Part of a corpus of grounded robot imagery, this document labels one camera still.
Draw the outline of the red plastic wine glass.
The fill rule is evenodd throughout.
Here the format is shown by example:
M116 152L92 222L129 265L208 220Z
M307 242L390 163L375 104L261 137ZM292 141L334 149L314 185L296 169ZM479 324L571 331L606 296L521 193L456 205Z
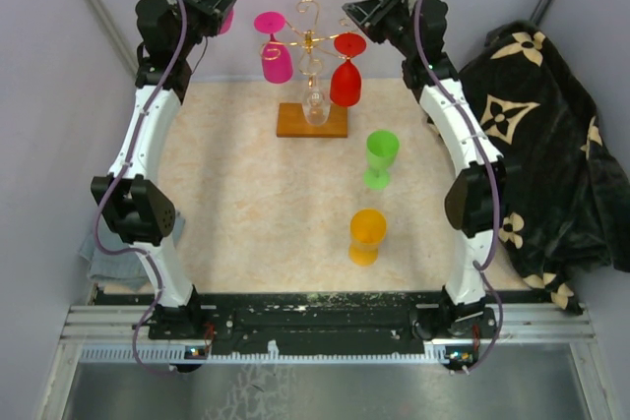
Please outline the red plastic wine glass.
M347 32L334 40L334 46L343 57L331 79L330 98L340 107L357 105L361 97L362 77L352 59L366 49L366 41L357 33Z

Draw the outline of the magenta plastic wine glass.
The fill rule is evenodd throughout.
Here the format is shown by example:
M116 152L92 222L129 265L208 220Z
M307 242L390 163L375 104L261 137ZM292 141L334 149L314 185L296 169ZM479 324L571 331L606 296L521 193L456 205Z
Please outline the magenta plastic wine glass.
M275 11L258 15L254 21L256 31L267 34L268 41L263 45L260 56L264 78L272 84L288 82L293 75L291 55L284 43L276 39L285 25L285 18Z

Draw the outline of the clear wine glass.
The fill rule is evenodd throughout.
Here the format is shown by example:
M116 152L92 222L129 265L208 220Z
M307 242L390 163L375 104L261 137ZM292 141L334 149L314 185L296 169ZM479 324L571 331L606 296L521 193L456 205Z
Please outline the clear wine glass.
M312 126L324 125L330 114L330 102L318 87L309 88L301 101L306 122Z

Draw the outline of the gold wire wine glass rack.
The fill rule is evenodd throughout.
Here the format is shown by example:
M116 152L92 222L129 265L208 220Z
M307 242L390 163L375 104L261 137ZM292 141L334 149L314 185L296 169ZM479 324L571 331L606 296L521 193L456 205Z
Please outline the gold wire wine glass rack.
M259 56L263 76L271 84L289 82L295 72L306 79L302 99L279 105L276 135L279 138L345 138L348 135L347 110L358 104L362 77L353 59L366 49L366 41L348 20L340 20L346 30L330 35L317 32L321 7L315 0L300 0L296 11L312 10L312 26L299 30L276 11L258 15L256 31L268 39Z

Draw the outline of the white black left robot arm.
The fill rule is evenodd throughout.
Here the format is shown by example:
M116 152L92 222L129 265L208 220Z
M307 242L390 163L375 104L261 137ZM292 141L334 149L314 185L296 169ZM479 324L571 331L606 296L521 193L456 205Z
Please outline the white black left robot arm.
M174 203L158 187L158 169L170 126L192 76L191 50L221 33L237 0L139 0L141 36L135 103L121 149L91 192L101 220L136 256L154 288L157 305L173 310L169 324L181 336L198 335L205 315L189 305L195 291L176 255Z

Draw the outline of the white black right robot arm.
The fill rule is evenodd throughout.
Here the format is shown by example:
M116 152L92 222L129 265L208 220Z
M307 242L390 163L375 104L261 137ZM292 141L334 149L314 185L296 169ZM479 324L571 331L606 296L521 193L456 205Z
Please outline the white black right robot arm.
M445 2L362 0L345 3L343 10L371 41L389 42L403 55L405 85L437 128L452 160L455 180L444 208L457 237L439 322L450 336L463 336L484 311L484 272L498 245L506 181L518 168L483 132L444 50Z

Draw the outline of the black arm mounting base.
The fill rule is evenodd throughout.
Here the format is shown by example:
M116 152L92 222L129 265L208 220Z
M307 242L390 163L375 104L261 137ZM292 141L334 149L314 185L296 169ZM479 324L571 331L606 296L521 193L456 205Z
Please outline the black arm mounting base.
M178 310L155 306L130 324L132 355L179 372L210 363L437 362L474 366L494 343L504 311L452 323L442 292L194 295Z

